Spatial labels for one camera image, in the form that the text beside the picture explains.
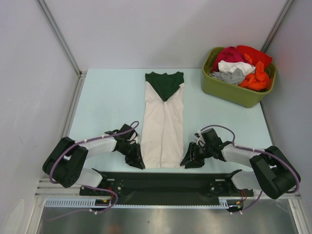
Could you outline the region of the cream and green t-shirt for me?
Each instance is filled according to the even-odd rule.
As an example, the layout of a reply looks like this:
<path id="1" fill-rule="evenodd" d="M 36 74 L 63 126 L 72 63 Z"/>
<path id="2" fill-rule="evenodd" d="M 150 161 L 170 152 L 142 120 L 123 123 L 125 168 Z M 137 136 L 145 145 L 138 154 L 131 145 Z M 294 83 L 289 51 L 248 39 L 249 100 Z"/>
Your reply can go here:
<path id="1" fill-rule="evenodd" d="M 184 156 L 184 74 L 145 75 L 141 153 L 147 169 L 178 168 Z"/>

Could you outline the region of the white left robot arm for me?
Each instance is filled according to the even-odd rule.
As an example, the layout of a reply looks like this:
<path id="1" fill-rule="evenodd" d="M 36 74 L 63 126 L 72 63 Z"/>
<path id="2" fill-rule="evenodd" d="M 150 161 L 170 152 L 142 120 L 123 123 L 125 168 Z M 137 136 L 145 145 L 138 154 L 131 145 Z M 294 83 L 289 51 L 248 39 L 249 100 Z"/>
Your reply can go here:
<path id="1" fill-rule="evenodd" d="M 138 133 L 138 121 L 123 124 L 120 129 L 107 131 L 103 135 L 75 141 L 66 136 L 61 138 L 42 166 L 52 184 L 69 188 L 74 184 L 88 186 L 97 195 L 104 194 L 108 183 L 96 169 L 84 167 L 86 159 L 103 153 L 118 152 L 124 155 L 125 163 L 131 167 L 145 169 Z"/>

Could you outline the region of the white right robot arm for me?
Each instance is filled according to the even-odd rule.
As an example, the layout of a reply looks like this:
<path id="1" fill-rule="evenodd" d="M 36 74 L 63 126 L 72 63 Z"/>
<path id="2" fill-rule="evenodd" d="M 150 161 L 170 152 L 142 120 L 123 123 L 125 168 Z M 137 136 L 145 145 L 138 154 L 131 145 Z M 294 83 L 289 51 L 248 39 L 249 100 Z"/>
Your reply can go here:
<path id="1" fill-rule="evenodd" d="M 236 170 L 230 174 L 230 180 L 225 183 L 229 195 L 249 189 L 261 190 L 271 199 L 278 199 L 298 191 L 301 177 L 278 147 L 255 149 L 237 145 L 233 140 L 222 141 L 214 128 L 202 129 L 195 136 L 197 140 L 189 144 L 180 163 L 182 167 L 201 168 L 205 159 L 214 158 L 251 168 L 249 172 Z"/>

